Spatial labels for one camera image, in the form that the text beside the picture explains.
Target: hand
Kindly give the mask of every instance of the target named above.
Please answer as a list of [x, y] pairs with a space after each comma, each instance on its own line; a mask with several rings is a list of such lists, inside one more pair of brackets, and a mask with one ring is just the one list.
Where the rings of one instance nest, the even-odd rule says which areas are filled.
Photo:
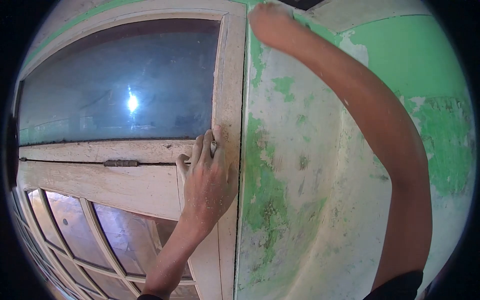
[[287, 54], [295, 49], [298, 32], [308, 31], [280, 4], [259, 3], [248, 14], [248, 19], [258, 40]]
[[[215, 137], [216, 151], [210, 154], [210, 144]], [[234, 164], [225, 166], [225, 141], [219, 125], [207, 130], [205, 136], [195, 140], [190, 166], [189, 157], [181, 154], [176, 161], [183, 178], [185, 207], [181, 218], [189, 227], [206, 237], [218, 220], [228, 210], [238, 192], [238, 171]]]

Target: white wooden door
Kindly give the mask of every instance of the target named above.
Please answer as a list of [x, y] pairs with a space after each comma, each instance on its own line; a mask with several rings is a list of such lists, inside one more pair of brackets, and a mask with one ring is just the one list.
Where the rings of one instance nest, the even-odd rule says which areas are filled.
[[[227, 163], [239, 162], [245, 20], [245, 5], [227, 0], [129, 3], [57, 35], [23, 68], [22, 209], [82, 298], [140, 294], [183, 208], [175, 159], [198, 134], [222, 125]], [[171, 299], [233, 298], [236, 217], [234, 201]]]

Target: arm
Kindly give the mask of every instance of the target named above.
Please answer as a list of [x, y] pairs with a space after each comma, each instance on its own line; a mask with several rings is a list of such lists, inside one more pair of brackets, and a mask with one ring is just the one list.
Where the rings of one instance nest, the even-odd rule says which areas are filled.
[[[212, 158], [210, 143], [215, 136], [217, 149]], [[177, 167], [184, 181], [185, 207], [166, 245], [156, 258], [156, 267], [147, 273], [142, 294], [168, 300], [180, 282], [190, 255], [228, 210], [238, 192], [238, 172], [225, 167], [225, 142], [220, 126], [207, 130], [195, 140], [190, 166], [180, 155]]]
[[432, 239], [428, 160], [397, 97], [365, 66], [276, 5], [258, 4], [249, 20], [260, 41], [295, 57], [332, 88], [390, 175], [392, 199], [372, 290], [398, 275], [423, 270]]

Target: metal hinge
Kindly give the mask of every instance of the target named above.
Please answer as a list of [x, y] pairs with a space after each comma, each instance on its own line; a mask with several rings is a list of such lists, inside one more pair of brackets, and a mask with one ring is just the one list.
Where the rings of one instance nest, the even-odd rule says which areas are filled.
[[107, 160], [103, 163], [105, 167], [138, 167], [136, 160]]

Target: glass pane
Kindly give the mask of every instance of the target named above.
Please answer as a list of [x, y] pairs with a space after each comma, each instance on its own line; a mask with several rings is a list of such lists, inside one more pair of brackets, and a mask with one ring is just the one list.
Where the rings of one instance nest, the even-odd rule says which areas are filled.
[[71, 285], [68, 284], [65, 280], [63, 280], [62, 278], [60, 278], [59, 276], [55, 276], [55, 278], [60, 281], [66, 288], [68, 289], [71, 289]]
[[[145, 287], [145, 283], [134, 282], [134, 284], [140, 291]], [[200, 300], [200, 297], [195, 286], [177, 286], [170, 295], [170, 299]]]
[[219, 29], [213, 20], [151, 20], [61, 49], [24, 81], [20, 145], [205, 133]]
[[43, 236], [50, 243], [54, 244], [60, 249], [63, 249], [63, 247], [60, 245], [60, 241], [57, 237], [57, 233], [53, 229], [52, 223], [50, 221], [50, 217], [48, 216], [48, 213], [42, 204], [42, 199], [40, 198], [38, 190], [28, 191], [27, 195], [28, 195], [28, 199], [30, 199], [30, 203], [32, 204], [33, 212], [35, 214], [38, 224], [40, 225], [40, 229], [42, 230]]
[[88, 225], [80, 201], [71, 196], [45, 192], [57, 225], [75, 257], [113, 270]]
[[67, 273], [70, 274], [70, 276], [76, 283], [81, 284], [82, 286], [89, 288], [91, 290], [95, 290], [95, 288], [90, 283], [88, 283], [88, 281], [85, 279], [85, 276], [83, 276], [82, 273], [80, 273], [80, 271], [75, 267], [72, 261], [64, 258], [61, 255], [55, 255], [55, 256], [57, 257], [57, 259], [60, 261], [60, 263], [63, 265], [63, 267], [67, 271]]
[[137, 297], [129, 290], [129, 288], [117, 278], [97, 273], [92, 270], [86, 270], [95, 283], [110, 298], [118, 300], [136, 300]]
[[142, 292], [144, 287], [145, 287], [145, 283], [140, 283], [140, 282], [134, 282], [133, 284], [135, 284], [135, 286], [137, 287], [137, 289]]
[[[105, 236], [128, 274], [145, 276], [177, 221], [134, 214], [102, 204], [94, 208]], [[183, 274], [192, 275], [188, 266]]]
[[34, 239], [34, 237], [32, 236], [32, 234], [28, 231], [28, 230], [25, 230], [24, 231], [28, 237], [30, 238], [30, 240], [32, 241], [33, 245], [30, 244], [32, 247], [34, 247], [34, 249], [38, 252], [38, 254], [40, 254], [40, 256], [42, 257], [42, 260], [46, 263], [46, 264], [49, 264], [50, 265], [50, 262], [48, 261], [48, 258], [45, 256], [45, 254], [43, 253], [42, 249], [40, 249], [40, 245], [38, 245], [38, 243], [36, 242], [36, 240]]

